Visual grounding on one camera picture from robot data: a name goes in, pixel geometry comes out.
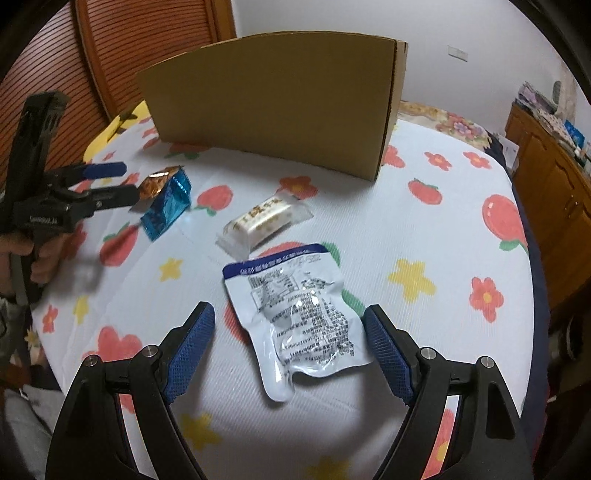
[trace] blue gripper pad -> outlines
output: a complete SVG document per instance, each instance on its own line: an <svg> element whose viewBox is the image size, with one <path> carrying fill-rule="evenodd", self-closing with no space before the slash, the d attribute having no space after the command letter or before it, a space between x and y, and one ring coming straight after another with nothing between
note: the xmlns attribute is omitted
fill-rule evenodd
<svg viewBox="0 0 591 480"><path fill-rule="evenodd" d="M371 308L365 309L362 320L368 345L388 381L390 390L408 405L414 398L408 364Z"/></svg>
<svg viewBox="0 0 591 480"><path fill-rule="evenodd" d="M164 389L164 398L169 404L187 391L197 364L213 335L215 321L216 314L213 307L207 304L170 362L168 383Z"/></svg>

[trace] cardboard panel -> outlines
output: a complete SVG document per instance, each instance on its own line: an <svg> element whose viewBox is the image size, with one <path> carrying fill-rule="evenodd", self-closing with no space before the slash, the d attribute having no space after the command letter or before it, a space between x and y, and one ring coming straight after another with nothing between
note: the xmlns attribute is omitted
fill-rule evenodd
<svg viewBox="0 0 591 480"><path fill-rule="evenodd" d="M253 35L158 63L138 83L163 141L374 180L400 102L405 46L349 33Z"/></svg>

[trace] clear plastic wrapper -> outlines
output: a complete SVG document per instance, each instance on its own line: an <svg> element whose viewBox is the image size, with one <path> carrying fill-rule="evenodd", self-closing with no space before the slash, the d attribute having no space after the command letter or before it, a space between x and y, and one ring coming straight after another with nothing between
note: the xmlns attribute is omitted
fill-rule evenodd
<svg viewBox="0 0 591 480"><path fill-rule="evenodd" d="M229 222L217 236L216 243L231 257L244 261L259 244L280 229L312 217L302 200L278 192Z"/></svg>

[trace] person's arm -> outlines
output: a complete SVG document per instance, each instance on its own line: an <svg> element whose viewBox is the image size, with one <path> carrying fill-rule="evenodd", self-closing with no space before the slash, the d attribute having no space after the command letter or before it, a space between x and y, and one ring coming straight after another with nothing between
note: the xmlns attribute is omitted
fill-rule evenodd
<svg viewBox="0 0 591 480"><path fill-rule="evenodd" d="M39 249L39 258L31 266L31 281L48 283L57 272L61 249L68 235L49 240ZM20 232L0 235L0 368L4 367L22 338L26 308L15 304L10 276L9 255L28 255L33 242Z"/></svg>

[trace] wooden wardrobe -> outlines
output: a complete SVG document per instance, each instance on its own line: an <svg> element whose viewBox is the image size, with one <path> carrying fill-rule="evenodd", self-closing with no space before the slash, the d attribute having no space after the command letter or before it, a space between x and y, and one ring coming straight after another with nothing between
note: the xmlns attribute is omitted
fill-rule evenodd
<svg viewBox="0 0 591 480"><path fill-rule="evenodd" d="M0 189L31 93L57 89L70 97L46 168L70 164L118 113L140 102L136 72L235 37L230 0L71 0L0 83Z"/></svg>

